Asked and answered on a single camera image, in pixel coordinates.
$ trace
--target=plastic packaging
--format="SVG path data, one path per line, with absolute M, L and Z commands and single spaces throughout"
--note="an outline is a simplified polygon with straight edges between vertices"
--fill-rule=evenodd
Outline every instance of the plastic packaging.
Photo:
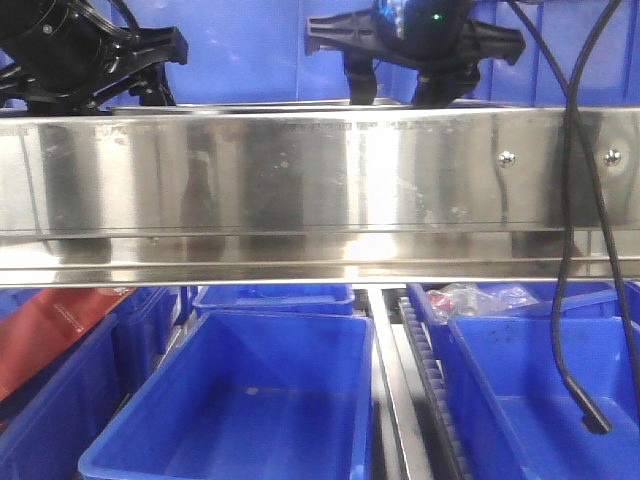
M 473 283 L 452 283 L 441 290 L 429 290 L 427 295 L 440 323 L 458 315 L 486 315 L 537 303 L 526 288 L 513 284 L 501 284 L 486 292 Z
M 82 338 L 131 291 L 48 288 L 0 322 L 0 400 Z
M 368 478 L 372 324 L 213 312 L 83 455 L 86 480 Z
M 476 480 L 640 479 L 620 319 L 562 323 L 567 366 L 612 421 L 607 435 L 587 430 L 564 388 L 549 322 L 457 317 L 450 324 L 453 343 L 442 362 L 447 399 Z

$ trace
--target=blue storage bin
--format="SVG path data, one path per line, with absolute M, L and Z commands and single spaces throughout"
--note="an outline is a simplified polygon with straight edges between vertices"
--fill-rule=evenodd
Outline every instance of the blue storage bin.
M 193 302 L 198 316 L 212 310 L 351 315 L 350 285 L 223 285 L 203 288 Z
M 180 316 L 177 325 L 184 325 L 193 312 L 193 301 L 198 295 L 198 287 L 189 286 L 180 288 Z
M 372 324 L 213 312 L 80 460 L 86 480 L 368 477 Z
M 640 341 L 636 328 L 636 339 Z M 613 424 L 589 433 L 556 371 L 549 322 L 462 318 L 443 362 L 447 399 L 476 480 L 640 478 L 638 418 L 621 321 L 566 318 L 569 370 Z
M 0 478 L 69 480 L 82 452 L 102 431 L 124 392 L 112 332 L 102 320 L 72 349 L 0 403 Z
M 509 287 L 523 287 L 538 303 L 511 308 L 496 315 L 509 317 L 548 317 L 551 315 L 555 282 L 530 283 L 478 283 L 486 293 L 494 293 Z M 416 311 L 418 320 L 424 322 L 431 338 L 431 347 L 436 358 L 441 359 L 451 344 L 450 329 L 446 323 L 438 322 L 435 312 L 422 285 L 407 285 L 407 295 Z M 613 285 L 606 282 L 569 282 L 562 312 L 568 317 L 610 317 L 618 311 L 617 295 Z
M 35 296 L 38 288 L 5 288 L 0 289 L 0 320 L 18 310 L 22 304 Z
M 114 349 L 124 391 L 135 392 L 166 353 L 181 308 L 179 287 L 138 288 L 114 310 Z

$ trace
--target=black clamp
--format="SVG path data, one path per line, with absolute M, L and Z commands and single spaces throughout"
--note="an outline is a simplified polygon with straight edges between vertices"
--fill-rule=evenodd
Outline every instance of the black clamp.
M 307 55 L 319 50 L 342 51 L 352 105 L 371 105 L 375 99 L 374 59 L 416 70 L 418 85 L 412 104 L 443 108 L 475 89 L 480 81 L 480 60 L 502 59 L 515 65 L 526 47 L 519 30 L 467 20 L 451 55 L 409 58 L 384 43 L 377 15 L 376 10 L 367 9 L 307 20 Z
M 102 64 L 96 66 L 87 81 L 73 88 L 45 86 L 17 63 L 5 67 L 0 70 L 0 104 L 19 99 L 34 114 L 84 115 L 99 112 L 100 105 L 129 91 L 140 97 L 141 105 L 175 105 L 165 63 L 184 65 L 188 54 L 188 43 L 177 28 L 143 28 L 132 42 L 109 40 L 103 42 L 106 46 Z M 8 41 L 0 46 L 5 49 L 5 44 Z

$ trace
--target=metal bar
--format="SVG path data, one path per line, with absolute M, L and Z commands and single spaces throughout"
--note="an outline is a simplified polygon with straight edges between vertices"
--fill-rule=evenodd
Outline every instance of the metal bar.
M 371 308 L 370 313 L 376 328 L 380 365 L 386 379 L 387 396 L 396 428 L 396 442 L 401 458 L 403 478 L 431 480 L 433 473 L 427 459 L 416 412 L 389 323 L 382 288 L 372 286 L 368 287 L 366 291 Z
M 585 122 L 640 277 L 640 109 Z M 561 123 L 558 109 L 1 118 L 0 285 L 551 279 Z M 571 276 L 610 277 L 582 163 Z

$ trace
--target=metal frame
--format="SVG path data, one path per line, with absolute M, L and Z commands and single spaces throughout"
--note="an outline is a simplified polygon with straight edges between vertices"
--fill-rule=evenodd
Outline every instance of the metal frame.
M 559 109 L 0 119 L 0 285 L 553 279 L 561 123 Z M 640 109 L 585 123 L 640 277 Z M 609 277 L 575 162 L 571 276 Z

